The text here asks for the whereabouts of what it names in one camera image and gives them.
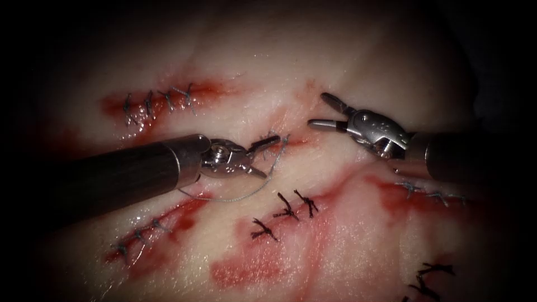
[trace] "surgical suture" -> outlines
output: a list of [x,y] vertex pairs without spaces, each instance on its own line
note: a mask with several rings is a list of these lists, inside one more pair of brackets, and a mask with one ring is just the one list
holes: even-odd
[[153,109],[151,108],[151,98],[152,97],[153,97],[153,91],[150,90],[149,93],[147,94],[147,97],[144,100],[144,104],[145,104],[145,110],[147,111],[147,115],[152,116],[153,119],[154,119],[155,116],[153,115]]
[[125,258],[125,263],[129,264],[129,261],[127,259],[127,247],[125,245],[125,242],[129,242],[131,240],[139,240],[144,245],[147,245],[148,242],[142,236],[142,232],[146,230],[151,230],[154,228],[162,229],[167,233],[171,233],[171,230],[163,227],[162,224],[160,224],[160,222],[158,221],[158,219],[155,218],[151,221],[151,225],[145,226],[143,228],[135,229],[134,234],[131,237],[123,239],[119,244],[111,244],[110,247],[117,249],[121,253],[121,255]]
[[423,276],[422,275],[417,275],[416,279],[418,280],[418,283],[420,284],[419,287],[417,287],[416,285],[412,285],[412,284],[409,284],[408,286],[413,288],[413,289],[415,289],[415,290],[417,290],[420,294],[426,295],[426,296],[434,299],[434,301],[440,301],[440,296],[435,291],[433,291],[432,289],[428,288],[425,285],[425,282],[423,281]]
[[251,232],[250,235],[252,236],[252,239],[255,239],[263,234],[267,234],[272,237],[274,241],[278,242],[278,239],[273,235],[272,230],[267,228],[261,221],[259,221],[257,218],[254,218],[252,222],[263,228],[263,230],[260,232]]
[[457,194],[447,194],[446,197],[458,198],[463,206],[466,206],[466,196]]
[[129,109],[130,109],[130,98],[131,98],[131,94],[128,93],[127,94],[127,98],[125,99],[125,103],[123,104],[123,111],[125,112],[125,125],[128,127],[130,125],[130,122],[132,121],[134,123],[134,125],[138,126],[138,122],[136,121],[136,119],[133,117],[133,115],[129,112]]
[[295,212],[293,212],[293,210],[291,209],[291,205],[289,204],[287,199],[285,199],[283,197],[283,195],[281,193],[279,193],[279,192],[278,192],[278,197],[285,203],[285,205],[287,206],[287,209],[284,209],[283,213],[273,214],[272,217],[276,218],[276,217],[280,217],[280,216],[291,216],[294,219],[296,219],[297,221],[300,221],[298,219],[298,217],[296,217]]
[[402,187],[404,187],[404,188],[406,188],[408,190],[407,200],[410,199],[410,196],[413,193],[422,191],[422,188],[418,188],[418,187],[414,186],[413,184],[411,184],[409,182],[396,182],[395,184],[397,186],[402,186]]
[[311,199],[309,199],[307,197],[302,197],[302,195],[298,192],[298,190],[294,190],[293,192],[295,192],[295,194],[297,194],[298,197],[300,197],[300,199],[302,199],[304,201],[304,203],[308,205],[308,207],[309,207],[309,217],[313,218],[313,209],[315,209],[315,211],[319,212],[319,209],[317,209],[317,207],[315,206],[315,202],[313,202],[313,200],[311,200]]
[[170,88],[179,92],[180,94],[184,95],[185,96],[185,103],[190,106],[190,109],[192,109],[192,113],[194,115],[196,115],[196,111],[194,111],[194,107],[192,105],[192,102],[190,100],[190,88],[192,87],[192,83],[189,84],[189,88],[187,89],[186,92],[182,91],[182,90],[179,90],[177,88],[175,88],[174,86],[171,86]]
[[440,200],[446,207],[449,207],[448,202],[446,201],[446,199],[444,198],[444,196],[440,192],[433,192],[433,193],[427,194],[425,196],[426,197],[434,197],[437,200]]
[[169,111],[170,112],[173,112],[175,108],[173,108],[173,104],[172,104],[172,97],[169,93],[169,90],[168,92],[164,93],[164,92],[161,92],[159,90],[157,90],[158,93],[162,94],[162,96],[164,96],[164,98],[166,99],[166,102],[168,103],[168,108],[169,108]]
[[[274,130],[271,129],[271,130],[267,133],[266,136],[262,136],[262,135],[260,135],[260,136],[259,136],[259,139],[266,139],[266,138],[269,138],[269,137],[274,136],[274,135],[278,135],[278,133],[277,133],[276,131],[274,131]],[[269,155],[271,155],[271,156],[273,156],[273,157],[277,156],[276,153],[271,152],[271,151],[268,150],[268,149],[265,149],[265,150],[263,150],[263,160],[264,160],[264,161],[267,160],[267,154],[269,154]]]
[[429,266],[429,268],[418,271],[418,274],[422,276],[425,275],[426,273],[434,272],[434,271],[442,271],[442,272],[446,272],[450,275],[455,276],[455,272],[453,272],[453,265],[440,265],[440,264],[431,265],[429,263],[423,263],[423,265]]

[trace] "dark background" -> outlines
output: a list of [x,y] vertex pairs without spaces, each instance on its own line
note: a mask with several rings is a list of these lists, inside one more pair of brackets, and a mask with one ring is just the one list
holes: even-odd
[[[483,146],[479,152],[494,152],[496,144],[508,144],[512,146],[512,154],[499,154],[498,160],[506,158],[513,165],[526,166],[526,161],[532,162],[531,154],[533,142],[525,133],[525,126],[529,124],[522,119],[522,109],[526,105],[531,106],[535,99],[529,92],[535,86],[532,83],[533,65],[535,59],[529,50],[529,45],[535,39],[535,30],[530,27],[535,17],[531,16],[533,10],[529,4],[522,5],[518,2],[494,2],[494,1],[429,1],[440,12],[441,19],[453,32],[460,46],[466,53],[478,82],[478,95],[474,104],[476,115],[481,119],[484,130],[498,134],[498,140],[490,145]],[[31,221],[26,221],[28,211],[31,211],[32,202],[47,202],[39,200],[32,195],[31,200],[15,199],[17,195],[24,196],[24,192],[36,187],[40,178],[46,177],[46,171],[40,171],[32,164],[28,164],[25,158],[17,155],[26,154],[20,152],[25,144],[23,135],[18,130],[24,123],[20,120],[21,114],[26,117],[33,115],[33,102],[39,99],[39,87],[46,83],[44,74],[54,68],[56,62],[62,59],[64,54],[69,53],[88,36],[98,34],[99,31],[110,23],[113,23],[119,15],[126,10],[165,10],[167,6],[133,6],[132,3],[121,2],[71,2],[68,4],[41,4],[11,3],[3,12],[3,45],[4,45],[4,69],[8,85],[4,88],[6,99],[4,101],[4,127],[8,144],[4,145],[4,152],[8,151],[4,167],[7,171],[14,168],[13,174],[7,174],[8,183],[15,180],[13,186],[6,188],[6,193],[13,193],[13,197],[4,198],[6,202],[15,200],[15,203],[29,206],[29,209],[7,209],[13,223],[8,223],[9,233],[14,233],[16,239],[11,241],[5,238],[7,244],[12,244],[15,250],[25,249],[24,241],[31,237],[31,229],[34,227]],[[514,174],[516,184],[509,183],[506,190],[512,192],[511,198],[506,200],[506,207],[520,209],[531,215],[535,197],[531,193],[532,187],[522,184],[524,180],[532,179],[531,171],[523,170],[522,174]],[[522,233],[514,234],[521,238],[520,258],[513,259],[514,269],[512,284],[506,285],[506,297],[517,299],[523,292],[530,290],[525,287],[531,278],[526,278],[524,272],[531,268],[533,257],[526,258],[524,251],[530,251],[535,235],[530,233],[530,228],[520,228]],[[15,273],[11,276],[19,282],[31,279],[32,268],[26,269],[14,267]]]
[[[528,26],[532,23],[529,5],[513,1],[424,2],[439,10],[474,69],[479,83],[475,108],[483,127],[492,132],[518,132],[519,112],[527,98],[522,93],[523,82],[529,82],[525,80],[526,75],[533,73],[530,62],[534,60],[527,48],[535,39],[534,30]],[[177,4],[183,10],[188,5],[187,2]],[[88,36],[99,33],[126,11],[143,10],[158,17],[159,10],[169,9],[156,4],[73,2],[29,4],[11,10],[20,17],[17,22],[5,24],[8,39],[4,43],[5,49],[14,50],[6,59],[8,64],[15,65],[12,78],[19,83],[17,92],[35,99],[32,93],[46,80],[43,72],[54,68],[63,54]],[[177,18],[184,17],[187,16],[177,15]]]

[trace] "skin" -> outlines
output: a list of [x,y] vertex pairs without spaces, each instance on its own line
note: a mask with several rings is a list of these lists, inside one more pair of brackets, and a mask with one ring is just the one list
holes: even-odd
[[[40,275],[48,280],[48,291],[56,298],[80,301],[328,297],[378,301],[401,300],[405,295],[415,299],[419,298],[417,291],[407,285],[418,285],[415,272],[424,269],[421,263],[449,252],[455,256],[444,264],[453,264],[458,276],[439,275],[429,283],[443,299],[497,297],[500,287],[496,291],[479,289],[501,284],[503,278],[492,271],[498,265],[500,271],[505,268],[502,263],[510,251],[479,255],[491,248],[493,233],[509,240],[507,227],[487,230],[479,223],[464,225],[447,216],[412,211],[403,219],[404,224],[388,227],[389,218],[379,205],[381,194],[368,187],[364,176],[373,174],[391,183],[401,179],[347,135],[318,133],[305,126],[311,118],[343,120],[320,101],[318,96],[324,91],[355,108],[366,107],[390,116],[407,131],[460,131],[474,126],[471,72],[434,13],[412,1],[295,2],[260,7],[191,4],[182,8],[188,14],[180,18],[172,18],[171,12],[159,17],[147,11],[129,12],[90,39],[88,43],[95,47],[77,49],[51,71],[39,101],[40,116],[59,121],[62,129],[77,129],[75,153],[84,156],[136,144],[134,139],[121,139],[128,133],[122,124],[124,117],[104,116],[97,100],[116,91],[158,88],[168,80],[167,74],[177,74],[178,70],[193,70],[193,79],[217,74],[254,88],[226,99],[225,106],[209,106],[196,116],[189,110],[174,112],[151,140],[203,133],[248,146],[272,129],[282,135],[291,133],[291,140],[310,143],[289,149],[272,182],[254,197],[234,204],[215,202],[197,213],[196,227],[182,247],[189,252],[174,258],[165,270],[133,281],[125,263],[102,263],[101,256],[133,227],[146,225],[152,217],[186,200],[180,192],[84,221],[38,241],[33,263],[55,268]],[[58,93],[64,97],[55,97]],[[59,136],[50,129],[46,135],[52,139]],[[268,171],[270,164],[270,160],[259,159],[256,167]],[[318,201],[321,212],[332,211],[337,218],[331,220],[337,225],[330,232],[341,244],[329,241],[314,286],[301,287],[303,271],[298,268],[289,276],[250,288],[222,288],[211,280],[210,264],[233,255],[234,246],[251,240],[248,232],[236,234],[236,223],[258,217],[276,225],[270,217],[285,206],[277,192],[298,209],[302,201],[293,194],[294,189],[307,196],[320,195],[337,186],[338,177],[348,167],[352,173],[341,187],[342,201],[330,210]],[[251,177],[202,178],[186,190],[233,198],[259,184]],[[422,185],[451,190],[438,183]],[[347,196],[360,202],[344,198]],[[304,220],[300,227],[274,226],[287,255],[281,263],[289,267],[308,265],[310,254],[300,245],[307,245],[321,233],[301,209],[297,214]],[[245,225],[248,231],[261,230],[249,222]],[[424,232],[427,228],[434,228],[433,245]],[[273,243],[268,236],[263,240]]]

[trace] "wound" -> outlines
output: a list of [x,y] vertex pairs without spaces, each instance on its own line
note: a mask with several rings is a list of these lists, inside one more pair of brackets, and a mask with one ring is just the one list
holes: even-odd
[[180,266],[177,255],[185,252],[183,246],[197,223],[198,212],[206,204],[205,200],[187,200],[153,218],[146,226],[134,229],[113,244],[111,251],[103,255],[104,263],[123,261],[132,279]]

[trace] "red blood smear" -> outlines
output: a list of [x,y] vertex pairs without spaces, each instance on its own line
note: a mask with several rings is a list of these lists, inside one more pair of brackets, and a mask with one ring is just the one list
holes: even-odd
[[[319,212],[313,210],[312,219],[309,217],[308,205],[302,200],[298,201],[301,205],[295,210],[300,221],[289,216],[272,219],[272,214],[282,212],[282,207],[275,208],[274,213],[260,219],[262,222],[268,221],[265,225],[272,230],[279,242],[275,242],[267,234],[252,240],[250,233],[262,230],[261,227],[251,223],[252,220],[247,218],[237,221],[235,234],[239,244],[234,251],[210,264],[212,281],[223,289],[244,290],[252,285],[274,285],[288,281],[288,276],[294,273],[299,277],[295,279],[296,290],[293,300],[306,299],[306,294],[311,292],[311,287],[318,280],[324,250],[330,245],[333,238],[331,234],[335,232],[334,202],[338,200],[342,186],[344,183],[340,183],[324,195],[309,197],[319,209]],[[287,196],[286,199],[291,204],[298,203],[292,200],[291,196]],[[303,253],[300,258],[304,259],[304,263],[284,267],[285,263],[282,263],[281,259],[290,256],[285,246],[292,246],[295,236],[299,236],[305,244],[299,251]]]
[[[145,144],[152,141],[152,134],[154,134],[156,129],[159,129],[159,126],[166,124],[165,117],[170,115],[168,102],[165,96],[158,93],[157,90],[163,93],[170,91],[170,100],[175,108],[173,112],[174,115],[179,113],[192,115],[190,106],[185,102],[186,96],[169,88],[170,86],[173,86],[181,91],[186,92],[189,84],[189,82],[174,83],[166,85],[162,88],[152,89],[152,117],[145,113],[146,106],[144,103],[144,100],[147,98],[150,89],[113,93],[101,99],[101,108],[105,116],[109,116],[116,121],[119,129],[124,129],[126,114],[123,106],[125,105],[125,100],[128,93],[131,93],[131,99],[129,101],[129,113],[132,114],[139,124],[144,124],[143,131],[135,131],[136,137],[133,143]],[[194,110],[196,113],[198,113],[200,111],[203,112],[204,109],[213,109],[219,105],[222,100],[226,100],[226,97],[236,97],[241,93],[243,93],[243,91],[239,90],[232,83],[205,80],[203,82],[192,84],[190,89],[190,98]],[[132,129],[139,128],[139,126],[136,126],[133,122],[131,122],[129,127]]]
[[148,244],[133,237],[136,232],[133,230],[131,234],[119,241],[125,246],[127,256],[125,257],[119,250],[114,250],[104,256],[104,261],[107,263],[127,261],[129,277],[132,279],[170,268],[171,262],[178,259],[177,253],[181,251],[184,240],[188,236],[188,230],[196,225],[195,215],[206,204],[206,200],[188,200],[181,206],[158,217],[160,225],[170,232],[163,228],[154,227],[152,223],[149,223],[145,228],[139,228],[144,229],[140,235]]
[[386,183],[373,175],[365,176],[364,180],[379,189],[380,203],[394,220],[406,219],[411,211],[421,214],[440,214],[444,219],[453,218],[460,221],[474,220],[475,214],[479,214],[479,211],[476,211],[478,203],[473,200],[467,200],[468,206],[463,206],[458,197],[444,197],[449,205],[446,207],[438,197],[427,196],[430,192],[413,192],[407,199],[408,190],[403,186]]

